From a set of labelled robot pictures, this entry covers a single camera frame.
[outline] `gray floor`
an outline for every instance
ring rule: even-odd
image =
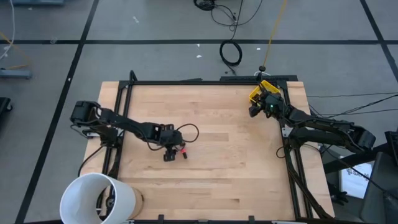
[[[16,7],[16,39],[80,39],[93,0],[69,0],[63,7]],[[238,0],[219,0],[238,11]],[[238,28],[237,39],[268,39],[282,1],[264,0],[259,14]],[[259,1],[245,1],[242,21]],[[368,1],[385,39],[398,39],[397,3]],[[0,31],[11,36],[11,13],[0,3]],[[224,19],[222,12],[215,17]],[[209,15],[186,0],[100,0],[88,39],[228,39],[228,27],[216,25]],[[288,1],[276,39],[376,40],[357,0]],[[0,52],[5,45],[0,45]],[[76,45],[20,45],[32,58],[31,80],[0,80],[0,96],[12,98],[14,111],[0,132],[0,222],[13,223],[49,128]],[[252,75],[262,63],[266,45],[241,44],[243,61],[238,75]],[[398,45],[388,46],[398,58]],[[29,208],[26,221],[59,219],[58,206],[66,186],[76,177],[86,140],[69,129],[77,100],[96,100],[101,82],[128,78],[133,69],[139,80],[218,80],[228,72],[218,44],[85,45],[67,100]],[[224,54],[233,60],[235,49]],[[11,50],[0,67],[23,63]],[[339,95],[397,91],[398,83],[380,45],[273,45],[267,62],[272,75],[297,75],[307,95]],[[321,113],[338,113],[384,96],[309,98]],[[368,110],[396,108],[391,99]],[[385,142],[384,131],[396,130],[398,111],[341,117],[350,119]]]

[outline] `yellow cable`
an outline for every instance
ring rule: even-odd
[[[287,3],[287,0],[284,0],[284,3],[282,4],[282,7],[281,7],[281,9],[280,9],[280,11],[279,11],[279,14],[278,14],[278,18],[277,18],[276,21],[275,21],[274,28],[272,29],[271,37],[269,38],[269,41],[268,41],[268,47],[267,47],[266,58],[264,59],[264,63],[262,64],[262,66],[264,66],[264,67],[266,66],[266,62],[267,62],[267,57],[268,57],[269,49],[271,48],[272,38],[274,37],[274,34],[276,33],[276,30],[278,29],[278,25],[279,25],[279,22],[280,22],[280,18],[282,17],[282,14],[284,13],[284,10],[285,10],[285,7],[286,7],[286,3]]]
[[[18,69],[18,68],[24,68],[24,67],[28,67],[30,65],[30,58],[24,53],[23,50],[21,50],[18,46],[14,45],[13,43],[11,43],[11,41],[2,33],[0,32],[0,36],[6,40],[11,46],[10,47],[14,47],[15,49],[17,49],[19,51],[19,53],[28,61],[28,64],[26,65],[15,65],[15,66],[11,66],[7,69]]]

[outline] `yellow object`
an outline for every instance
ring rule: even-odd
[[[284,3],[282,4],[282,8],[280,9],[279,14],[278,14],[278,18],[275,21],[274,28],[272,29],[271,37],[269,38],[269,41],[268,41],[266,58],[264,59],[264,63],[262,64],[262,66],[264,66],[264,67],[266,66],[266,63],[267,63],[267,57],[268,57],[269,49],[271,48],[272,38],[274,37],[274,35],[276,33],[276,30],[277,30],[279,22],[280,22],[280,18],[282,17],[282,14],[284,13],[286,3],[287,3],[287,0],[284,0]]]
[[[271,83],[269,83],[269,82],[267,82],[267,81],[265,81],[265,80],[263,80],[263,81],[261,82],[261,85],[262,85],[266,90],[270,91],[271,93],[280,93],[280,91],[278,90],[278,88],[274,87],[273,85],[271,85]],[[250,93],[250,95],[249,95],[250,101],[252,101],[252,102],[255,103],[255,102],[256,102],[255,98],[256,98],[257,96],[259,96],[260,94],[261,94],[260,87],[257,86],[257,87]]]
[[[24,67],[28,67],[30,64],[30,58],[16,45],[14,45],[13,43],[11,43],[11,41],[2,33],[0,32],[0,36],[6,40],[12,47],[14,47],[15,49],[17,49],[19,51],[19,53],[21,53],[22,56],[24,56],[24,58],[28,61],[28,64],[26,65],[15,65],[15,66],[11,66],[9,68],[7,68],[8,70],[12,70],[12,69],[18,69],[18,68],[24,68]]]

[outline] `black floor line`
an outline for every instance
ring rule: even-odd
[[[224,39],[182,39],[182,40],[85,40],[84,44],[114,44],[114,45],[150,45],[150,44],[220,44]],[[234,40],[238,44],[268,44],[269,40],[244,39]],[[390,44],[398,44],[398,40],[388,40]],[[15,40],[15,44],[79,44],[80,40]],[[272,44],[305,44],[305,45],[374,45],[378,40],[273,40]]]
[[[32,177],[30,178],[30,182],[27,187],[24,199],[22,201],[21,207],[19,208],[15,224],[20,224],[25,221],[25,217],[28,212],[30,203],[32,201],[37,183],[39,181],[39,177],[42,172],[45,159],[47,157],[47,154],[49,153],[51,141],[52,141],[52,138],[54,137],[55,129],[57,128],[57,124],[58,124],[58,121],[61,116],[62,108],[63,108],[63,105],[65,104],[65,100],[68,95],[70,84],[73,80],[73,76],[75,74],[76,67],[77,67],[79,59],[80,59],[81,51],[83,50],[84,41],[87,38],[88,31],[90,30],[91,23],[93,22],[95,11],[98,6],[98,1],[99,0],[94,0],[93,5],[90,10],[90,13],[88,14],[86,25],[85,25],[85,28],[83,29],[83,33],[80,38],[80,43],[77,47],[75,56],[72,60],[72,64],[70,65],[68,76],[65,79],[65,84],[63,85],[62,92],[61,92],[60,98],[57,103],[57,107],[55,108],[55,112],[52,117],[49,130],[47,131],[47,135],[45,137],[45,140],[44,140],[44,143],[42,146],[42,150],[39,154],[39,158],[37,159],[37,163],[36,163],[35,169],[33,171]]]
[[[388,61],[388,64],[391,67],[392,73],[394,74],[394,76],[396,77],[396,80],[398,81],[398,68],[397,68],[397,64],[396,61],[394,60],[393,56],[391,55],[390,50],[388,49],[388,42],[386,42],[380,32],[379,27],[376,24],[376,21],[373,18],[372,12],[369,9],[368,4],[366,3],[365,0],[360,0],[363,9],[365,10],[366,16],[369,19],[369,22],[371,23],[371,26],[373,28],[373,31],[377,37],[377,40],[380,42],[381,48],[383,49],[384,55],[386,56],[386,59]]]

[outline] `wooden tabletop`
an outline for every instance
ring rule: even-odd
[[[118,82],[102,84],[98,98],[102,107],[114,108],[117,87]],[[288,88],[291,104],[309,113],[303,83],[288,82]],[[198,140],[187,143],[188,159],[177,154],[173,162],[163,161],[165,150],[151,151],[126,133],[119,180],[139,189],[145,198],[136,219],[153,220],[164,214],[167,220],[247,220],[249,215],[256,220],[294,220],[285,159],[275,155],[282,146],[279,124],[262,113],[250,118],[248,96],[253,89],[252,85],[133,86],[129,118],[175,127],[193,123],[200,130]],[[196,130],[186,127],[181,132],[185,139],[193,139]],[[98,138],[90,139],[85,157],[99,144]],[[308,146],[301,152],[308,189],[334,216],[319,152]],[[81,173],[101,172],[103,159],[104,150]]]

